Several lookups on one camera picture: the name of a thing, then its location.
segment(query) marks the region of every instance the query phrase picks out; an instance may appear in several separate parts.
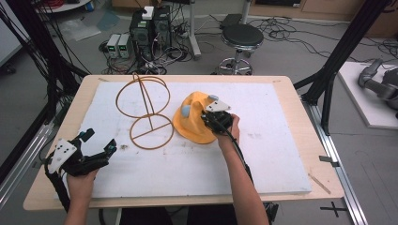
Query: forearm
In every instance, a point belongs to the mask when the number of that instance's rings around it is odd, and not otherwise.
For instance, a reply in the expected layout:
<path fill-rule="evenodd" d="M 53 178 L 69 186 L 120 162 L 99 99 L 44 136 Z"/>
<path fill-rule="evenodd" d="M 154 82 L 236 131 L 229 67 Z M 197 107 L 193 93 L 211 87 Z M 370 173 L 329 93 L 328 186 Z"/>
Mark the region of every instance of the forearm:
<path fill-rule="evenodd" d="M 85 225 L 90 201 L 70 202 L 64 225 Z"/>
<path fill-rule="evenodd" d="M 237 223 L 268 224 L 266 210 L 235 151 L 222 151 L 230 176 Z"/>

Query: yellow object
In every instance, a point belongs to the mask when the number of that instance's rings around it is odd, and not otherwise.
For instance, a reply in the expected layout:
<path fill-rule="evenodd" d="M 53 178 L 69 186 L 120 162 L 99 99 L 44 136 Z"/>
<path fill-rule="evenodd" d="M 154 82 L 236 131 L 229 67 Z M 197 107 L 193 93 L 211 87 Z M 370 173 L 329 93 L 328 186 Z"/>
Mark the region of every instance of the yellow object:
<path fill-rule="evenodd" d="M 187 96 L 173 118 L 178 133 L 194 143 L 212 143 L 216 140 L 201 118 L 202 111 L 216 99 L 198 91 Z"/>

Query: white foam board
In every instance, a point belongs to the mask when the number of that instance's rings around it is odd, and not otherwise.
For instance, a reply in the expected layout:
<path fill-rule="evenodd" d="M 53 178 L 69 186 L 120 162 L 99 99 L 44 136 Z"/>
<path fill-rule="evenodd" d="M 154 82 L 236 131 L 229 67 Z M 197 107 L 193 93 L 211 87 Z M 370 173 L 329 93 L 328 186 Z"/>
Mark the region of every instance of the white foam board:
<path fill-rule="evenodd" d="M 143 150 L 132 144 L 129 130 L 135 119 L 115 106 L 117 92 L 124 82 L 103 82 L 85 115 L 81 131 L 95 130 L 82 149 L 94 155 L 115 138 L 118 150 L 110 164 L 96 178 L 94 198 L 156 197 L 231 194 L 229 176 L 216 142 L 196 144 L 175 133 L 162 148 Z M 252 169 L 259 193 L 307 193 L 312 190 L 289 126 L 272 84 L 266 83 L 180 83 L 169 82 L 168 106 L 161 114 L 173 118 L 185 97 L 194 91 L 216 95 L 240 117 L 240 148 Z M 145 108 L 138 86 L 126 89 L 119 105 L 128 112 Z M 146 82 L 155 111 L 167 100 L 158 83 Z M 147 144 L 164 141 L 170 130 L 145 136 Z"/>
<path fill-rule="evenodd" d="M 360 73 L 369 65 L 346 62 L 340 69 L 339 76 L 368 128 L 398 129 L 398 119 L 395 117 L 397 111 L 391 109 L 375 92 L 358 85 Z M 380 67 L 373 80 L 381 83 L 387 71 L 385 68 Z"/>

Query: robotic hand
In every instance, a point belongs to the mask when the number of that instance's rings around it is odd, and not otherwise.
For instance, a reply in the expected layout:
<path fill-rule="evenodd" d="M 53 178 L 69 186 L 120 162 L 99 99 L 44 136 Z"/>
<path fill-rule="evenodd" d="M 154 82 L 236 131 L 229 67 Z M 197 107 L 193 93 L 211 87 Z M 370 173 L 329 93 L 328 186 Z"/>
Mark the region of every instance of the robotic hand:
<path fill-rule="evenodd" d="M 112 139 L 103 149 L 104 152 L 94 156 L 83 156 L 82 141 L 87 142 L 94 135 L 92 128 L 81 132 L 72 141 L 60 139 L 55 150 L 45 159 L 44 169 L 46 176 L 53 183 L 59 199 L 65 210 L 69 210 L 69 195 L 58 170 L 64 170 L 72 176 L 86 175 L 96 169 L 109 164 L 109 158 L 117 150 L 116 141 Z"/>
<path fill-rule="evenodd" d="M 358 78 L 358 85 L 372 90 L 379 98 L 387 101 L 390 108 L 398 110 L 398 68 L 386 71 L 383 82 L 372 80 L 382 63 L 383 60 L 376 59 L 369 67 L 366 67 Z"/>
<path fill-rule="evenodd" d="M 214 133 L 224 133 L 232 126 L 231 114 L 226 112 L 230 109 L 231 107 L 220 100 L 216 100 L 206 106 L 206 110 L 202 111 L 202 120 L 205 122 L 205 126 Z"/>
<path fill-rule="evenodd" d="M 203 122 L 205 122 L 205 126 L 209 128 L 213 133 L 221 135 L 224 135 L 226 133 L 229 136 L 231 142 L 234 144 L 235 149 L 237 150 L 237 155 L 239 156 L 240 161 L 245 167 L 246 173 L 253 181 L 252 172 L 243 157 L 239 145 L 237 144 L 237 140 L 228 131 L 228 128 L 232 126 L 233 121 L 231 114 L 227 112 L 227 110 L 230 109 L 231 107 L 224 102 L 220 100 L 215 100 L 214 102 L 206 106 L 206 109 L 204 111 L 202 111 L 201 118 Z"/>

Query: stool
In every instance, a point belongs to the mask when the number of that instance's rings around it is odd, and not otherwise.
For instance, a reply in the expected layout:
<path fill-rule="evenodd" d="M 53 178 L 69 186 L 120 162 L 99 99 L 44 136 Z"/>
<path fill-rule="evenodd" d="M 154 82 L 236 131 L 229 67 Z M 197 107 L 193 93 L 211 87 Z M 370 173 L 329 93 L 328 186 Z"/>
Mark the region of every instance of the stool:
<path fill-rule="evenodd" d="M 257 28 L 248 24 L 234 24 L 223 28 L 222 41 L 235 49 L 235 58 L 227 58 L 217 67 L 217 74 L 222 75 L 253 75 L 252 66 L 241 59 L 243 51 L 252 51 L 257 49 L 263 43 L 263 33 Z"/>

